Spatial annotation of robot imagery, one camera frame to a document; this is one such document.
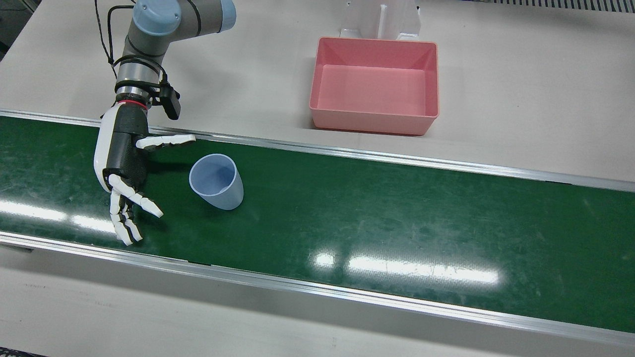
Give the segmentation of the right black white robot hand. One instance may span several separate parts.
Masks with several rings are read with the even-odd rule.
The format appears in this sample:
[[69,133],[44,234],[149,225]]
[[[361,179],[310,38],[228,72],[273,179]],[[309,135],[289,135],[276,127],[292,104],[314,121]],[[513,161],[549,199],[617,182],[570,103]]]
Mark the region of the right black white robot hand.
[[102,115],[93,169],[110,195],[109,215],[118,240],[129,246],[142,239],[134,222],[134,206],[157,218],[163,216],[159,206],[140,192],[149,151],[195,141],[194,135],[150,135],[147,108],[134,100],[122,100]]

